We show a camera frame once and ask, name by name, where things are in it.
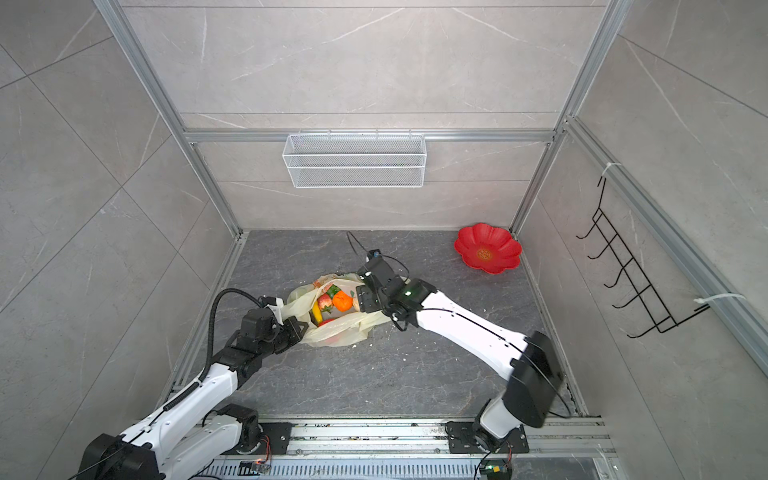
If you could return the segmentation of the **orange fake fruit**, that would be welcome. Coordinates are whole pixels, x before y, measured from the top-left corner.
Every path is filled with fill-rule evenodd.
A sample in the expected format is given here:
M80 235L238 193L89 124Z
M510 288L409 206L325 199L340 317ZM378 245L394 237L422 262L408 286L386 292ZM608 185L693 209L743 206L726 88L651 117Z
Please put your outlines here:
M351 296L343 290L336 292L332 298L333 306L340 312L346 312L353 308L354 301Z

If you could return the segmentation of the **yellow plastic bag fruit print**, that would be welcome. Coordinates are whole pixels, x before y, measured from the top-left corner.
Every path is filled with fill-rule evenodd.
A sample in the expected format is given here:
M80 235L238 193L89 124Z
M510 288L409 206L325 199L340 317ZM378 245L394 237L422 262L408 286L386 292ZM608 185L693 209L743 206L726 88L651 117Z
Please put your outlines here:
M356 288L362 284L361 278L354 273L321 276L289 294L285 305L280 308L281 317L285 320L295 316L298 321L306 323L308 330L302 343L312 347L343 347L365 340L374 327L387 323L389 319L381 312L360 311ZM353 298L353 308L340 312L333 307L330 312L323 312L324 322L316 327L311 321L312 304L319 296L328 294L333 298L340 290Z

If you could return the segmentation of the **red pink fake apple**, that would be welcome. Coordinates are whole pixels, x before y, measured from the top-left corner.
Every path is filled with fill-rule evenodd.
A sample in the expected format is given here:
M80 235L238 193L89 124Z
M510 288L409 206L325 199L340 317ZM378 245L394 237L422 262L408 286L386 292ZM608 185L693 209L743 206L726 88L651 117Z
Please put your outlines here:
M317 299L317 306L321 312L330 312L333 307L333 299L328 294L323 294Z

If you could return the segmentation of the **red flower shaped plate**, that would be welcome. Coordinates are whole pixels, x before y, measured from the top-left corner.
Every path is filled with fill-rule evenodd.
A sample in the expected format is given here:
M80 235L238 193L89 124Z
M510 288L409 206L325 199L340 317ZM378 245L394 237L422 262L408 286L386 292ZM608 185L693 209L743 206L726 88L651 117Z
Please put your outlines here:
M462 228L454 249L468 267L492 275L515 269L521 263L520 243L507 229L486 223Z

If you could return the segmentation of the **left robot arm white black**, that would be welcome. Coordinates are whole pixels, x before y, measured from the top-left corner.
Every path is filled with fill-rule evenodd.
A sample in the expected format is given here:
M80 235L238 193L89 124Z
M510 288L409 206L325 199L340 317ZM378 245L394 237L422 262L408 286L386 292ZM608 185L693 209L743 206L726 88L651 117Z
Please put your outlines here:
M266 333L245 319L213 356L202 379L190 382L146 418L118 435L102 434L83 453L73 479L189 479L217 456L270 453L256 410L222 405L263 359L297 345L308 326L294 317Z

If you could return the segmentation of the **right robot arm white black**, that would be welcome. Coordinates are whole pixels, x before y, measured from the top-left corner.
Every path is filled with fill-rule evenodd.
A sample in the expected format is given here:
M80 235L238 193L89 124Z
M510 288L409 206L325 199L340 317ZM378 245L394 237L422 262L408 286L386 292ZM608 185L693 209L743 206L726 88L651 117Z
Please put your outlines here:
M414 326L440 335L490 366L505 390L476 416L472 434L487 451L507 441L524 426L540 428L552 404L562 400L563 368L551 339L540 331L530 336L505 329L460 306L434 285L395 272L390 256L366 254L357 275L361 310L380 312L400 331Z

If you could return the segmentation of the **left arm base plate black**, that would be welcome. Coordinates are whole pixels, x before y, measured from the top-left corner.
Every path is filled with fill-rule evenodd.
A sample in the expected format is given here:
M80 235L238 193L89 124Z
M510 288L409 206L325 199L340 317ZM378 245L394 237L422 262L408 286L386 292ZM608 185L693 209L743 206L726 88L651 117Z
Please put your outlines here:
M249 424L242 428L238 443L227 455L285 455L291 438L293 424L273 422Z

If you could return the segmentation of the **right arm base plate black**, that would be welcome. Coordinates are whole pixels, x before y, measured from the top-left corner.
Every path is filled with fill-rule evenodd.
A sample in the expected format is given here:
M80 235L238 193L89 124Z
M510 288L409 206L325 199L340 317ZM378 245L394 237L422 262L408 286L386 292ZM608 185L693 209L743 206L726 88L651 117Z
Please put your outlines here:
M449 421L444 425L444 432L451 454L488 453L491 450L513 454L530 452L523 425L510 430L503 438L496 438L477 422Z

